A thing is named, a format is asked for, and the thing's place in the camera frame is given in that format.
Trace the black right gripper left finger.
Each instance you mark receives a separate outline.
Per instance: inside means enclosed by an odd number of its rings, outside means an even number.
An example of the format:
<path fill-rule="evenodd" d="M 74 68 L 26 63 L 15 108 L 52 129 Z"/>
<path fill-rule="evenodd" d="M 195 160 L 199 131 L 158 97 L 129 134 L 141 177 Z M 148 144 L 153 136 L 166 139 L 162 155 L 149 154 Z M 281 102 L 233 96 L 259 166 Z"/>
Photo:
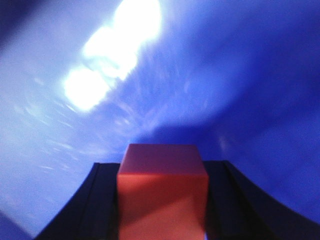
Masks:
<path fill-rule="evenodd" d="M 119 163 L 94 163 L 66 205 L 36 240 L 117 240 Z"/>

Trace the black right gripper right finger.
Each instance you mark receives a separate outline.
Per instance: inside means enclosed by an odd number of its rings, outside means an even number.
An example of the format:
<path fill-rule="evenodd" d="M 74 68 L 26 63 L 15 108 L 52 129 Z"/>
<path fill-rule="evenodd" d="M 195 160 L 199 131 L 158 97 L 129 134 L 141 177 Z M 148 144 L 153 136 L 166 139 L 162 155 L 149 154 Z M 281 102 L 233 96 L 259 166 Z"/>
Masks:
<path fill-rule="evenodd" d="M 229 161 L 205 161 L 208 240 L 318 240 L 320 225 L 289 209 Z"/>

